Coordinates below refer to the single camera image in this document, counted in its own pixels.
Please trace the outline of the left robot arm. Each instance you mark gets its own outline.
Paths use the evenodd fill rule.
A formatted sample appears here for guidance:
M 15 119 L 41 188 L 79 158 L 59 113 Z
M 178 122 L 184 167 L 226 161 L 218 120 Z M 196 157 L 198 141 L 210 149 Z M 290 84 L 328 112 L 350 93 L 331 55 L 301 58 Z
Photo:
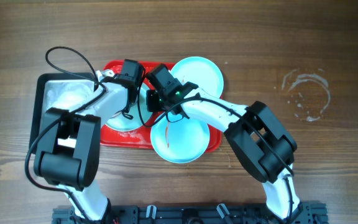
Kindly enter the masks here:
M 36 187 L 63 192 L 73 205 L 75 223 L 116 223 L 109 199 L 95 180 L 101 128 L 116 113 L 129 112 L 145 74 L 126 59 L 120 73 L 96 76 L 98 89 L 81 106 L 50 108 L 25 159 L 25 174 Z

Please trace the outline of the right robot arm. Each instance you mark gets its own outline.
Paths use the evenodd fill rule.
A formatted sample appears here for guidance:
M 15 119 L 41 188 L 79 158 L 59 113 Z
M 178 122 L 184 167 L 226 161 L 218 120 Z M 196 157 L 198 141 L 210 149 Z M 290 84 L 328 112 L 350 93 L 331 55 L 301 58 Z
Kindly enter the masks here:
M 180 83 L 164 64 L 144 77 L 154 88 L 150 110 L 179 114 L 220 130 L 243 168 L 262 183 L 267 208 L 285 223 L 295 219 L 300 204 L 292 181 L 297 145 L 266 104 L 238 105 L 211 96 L 192 82 Z

